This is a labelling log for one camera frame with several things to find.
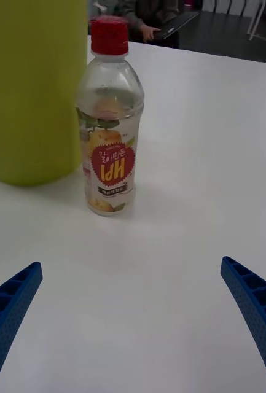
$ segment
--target floor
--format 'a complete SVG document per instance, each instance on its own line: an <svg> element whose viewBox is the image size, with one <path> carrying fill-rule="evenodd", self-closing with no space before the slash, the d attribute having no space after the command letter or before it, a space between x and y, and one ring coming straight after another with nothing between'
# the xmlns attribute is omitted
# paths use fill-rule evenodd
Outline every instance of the floor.
<svg viewBox="0 0 266 393"><path fill-rule="evenodd" d="M246 34L249 23L250 18L200 12L180 29L180 49L266 63L266 20L252 41Z"/></svg>

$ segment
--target red bottle cap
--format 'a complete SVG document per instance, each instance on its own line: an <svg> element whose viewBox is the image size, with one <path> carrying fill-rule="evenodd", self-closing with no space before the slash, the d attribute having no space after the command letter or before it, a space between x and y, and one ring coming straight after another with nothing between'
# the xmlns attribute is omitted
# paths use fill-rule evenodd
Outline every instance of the red bottle cap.
<svg viewBox="0 0 266 393"><path fill-rule="evenodd" d="M98 55L121 56L128 53L128 32L125 20L103 15L91 21L92 52Z"/></svg>

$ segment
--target dark sleeve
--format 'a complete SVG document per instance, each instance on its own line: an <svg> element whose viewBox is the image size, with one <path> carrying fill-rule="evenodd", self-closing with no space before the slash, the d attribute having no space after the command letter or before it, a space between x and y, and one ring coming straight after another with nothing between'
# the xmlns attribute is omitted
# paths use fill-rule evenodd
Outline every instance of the dark sleeve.
<svg viewBox="0 0 266 393"><path fill-rule="evenodd" d="M164 23L173 19L179 13L178 0L164 0L163 14L165 16Z"/></svg>
<svg viewBox="0 0 266 393"><path fill-rule="evenodd" d="M136 0L119 0L119 10L121 15L128 20L131 28L140 29L143 21L136 15Z"/></svg>

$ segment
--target bottle label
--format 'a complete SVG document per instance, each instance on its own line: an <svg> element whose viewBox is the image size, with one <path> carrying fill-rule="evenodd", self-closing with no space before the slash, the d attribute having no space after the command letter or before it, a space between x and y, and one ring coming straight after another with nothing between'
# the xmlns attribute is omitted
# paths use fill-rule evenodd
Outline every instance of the bottle label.
<svg viewBox="0 0 266 393"><path fill-rule="evenodd" d="M85 194L96 211L117 212L132 199L140 116L102 120L77 110Z"/></svg>

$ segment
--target table surface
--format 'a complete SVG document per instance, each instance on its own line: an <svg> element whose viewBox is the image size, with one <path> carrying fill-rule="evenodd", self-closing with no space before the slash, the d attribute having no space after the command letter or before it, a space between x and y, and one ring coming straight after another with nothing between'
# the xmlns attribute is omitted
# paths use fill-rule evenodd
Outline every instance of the table surface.
<svg viewBox="0 0 266 393"><path fill-rule="evenodd" d="M44 274L0 393L266 393L220 276L229 255L266 279L266 64L142 44L128 60L146 94L130 210L92 213L80 171L0 183L0 284Z"/></svg>

